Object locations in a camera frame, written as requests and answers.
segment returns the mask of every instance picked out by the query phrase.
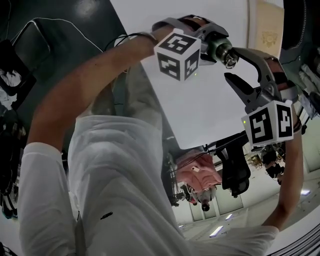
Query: white shirt sleeve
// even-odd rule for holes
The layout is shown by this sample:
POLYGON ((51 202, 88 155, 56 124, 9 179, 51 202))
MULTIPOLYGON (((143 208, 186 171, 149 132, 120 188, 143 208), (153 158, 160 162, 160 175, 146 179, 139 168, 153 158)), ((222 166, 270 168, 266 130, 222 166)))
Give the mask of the white shirt sleeve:
POLYGON ((24 255, 76 254, 76 222, 61 153, 56 148, 38 142, 25 147, 17 210, 24 255))
POLYGON ((264 256, 278 233, 274 226, 233 228, 226 236, 189 242, 201 256, 264 256))

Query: light fixture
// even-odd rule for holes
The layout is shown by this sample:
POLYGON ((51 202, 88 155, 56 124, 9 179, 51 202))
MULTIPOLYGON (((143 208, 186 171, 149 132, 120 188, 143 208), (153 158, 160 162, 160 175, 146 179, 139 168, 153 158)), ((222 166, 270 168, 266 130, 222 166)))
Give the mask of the light fixture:
POLYGON ((218 234, 218 232, 219 232, 223 227, 224 227, 224 226, 218 226, 218 227, 216 228, 216 230, 213 231, 213 233, 212 233, 211 235, 209 235, 209 237, 211 237, 211 238, 215 237, 215 236, 218 234))
POLYGON ((310 190, 301 190, 301 195, 307 196, 310 194, 310 190))
POLYGON ((232 214, 229 214, 228 217, 225 218, 225 220, 229 220, 231 218, 232 214))

